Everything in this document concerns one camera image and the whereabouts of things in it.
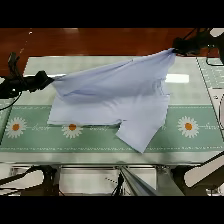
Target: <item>cloth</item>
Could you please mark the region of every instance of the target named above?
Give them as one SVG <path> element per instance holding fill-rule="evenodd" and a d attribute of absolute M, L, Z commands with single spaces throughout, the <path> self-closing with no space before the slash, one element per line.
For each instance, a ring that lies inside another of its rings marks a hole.
<path fill-rule="evenodd" d="M 164 81 L 172 49 L 55 78 L 48 124 L 113 125 L 116 135 L 143 153 L 164 124 L 169 94 Z"/>

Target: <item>reddish brown wooden floor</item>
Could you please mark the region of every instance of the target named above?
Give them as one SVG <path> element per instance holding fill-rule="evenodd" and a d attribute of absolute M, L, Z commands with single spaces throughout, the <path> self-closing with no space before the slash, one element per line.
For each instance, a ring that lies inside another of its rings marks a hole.
<path fill-rule="evenodd" d="M 168 49 L 173 39 L 192 28 L 1 28 L 0 75 L 8 74 L 7 60 L 20 55 L 23 72 L 30 56 L 149 55 Z"/>

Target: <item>t-shirt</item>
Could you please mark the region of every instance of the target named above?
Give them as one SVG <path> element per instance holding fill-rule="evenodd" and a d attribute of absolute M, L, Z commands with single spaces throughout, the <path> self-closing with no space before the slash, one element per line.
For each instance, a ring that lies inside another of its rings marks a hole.
<path fill-rule="evenodd" d="M 48 124 L 120 124 L 116 135 L 143 153 L 164 124 L 172 49 L 55 78 Z"/>

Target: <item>orange flower center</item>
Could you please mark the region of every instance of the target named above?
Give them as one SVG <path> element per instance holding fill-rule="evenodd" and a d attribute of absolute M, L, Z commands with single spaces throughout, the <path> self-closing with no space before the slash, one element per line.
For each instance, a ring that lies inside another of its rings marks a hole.
<path fill-rule="evenodd" d="M 70 129 L 71 131 L 74 131 L 74 130 L 76 129 L 76 125 L 75 125 L 75 124 L 70 124 L 70 125 L 69 125 L 69 129 Z"/>
<path fill-rule="evenodd" d="M 186 124 L 185 124 L 185 128 L 186 128 L 187 130 L 191 130 L 191 129 L 192 129 L 192 124 L 190 124 L 190 123 L 186 123 Z"/>
<path fill-rule="evenodd" d="M 12 126 L 12 130 L 13 130 L 13 131 L 18 131 L 18 130 L 19 130 L 19 124 L 14 124 L 14 125 Z"/>

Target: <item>white daisy print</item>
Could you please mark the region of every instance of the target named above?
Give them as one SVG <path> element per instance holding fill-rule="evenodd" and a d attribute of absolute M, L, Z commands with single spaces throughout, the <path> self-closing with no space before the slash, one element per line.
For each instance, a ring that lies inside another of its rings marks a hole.
<path fill-rule="evenodd" d="M 182 117 L 179 119 L 177 127 L 179 128 L 178 130 L 182 132 L 182 135 L 188 138 L 194 138 L 199 133 L 199 127 L 194 118 Z"/>
<path fill-rule="evenodd" d="M 26 121 L 20 117 L 15 117 L 7 124 L 6 135 L 8 138 L 17 138 L 23 134 L 26 128 Z"/>
<path fill-rule="evenodd" d="M 76 136 L 79 136 L 82 134 L 83 128 L 80 126 L 77 126 L 75 124 L 70 124 L 69 126 L 63 126 L 62 131 L 64 132 L 64 135 L 66 138 L 75 138 Z"/>

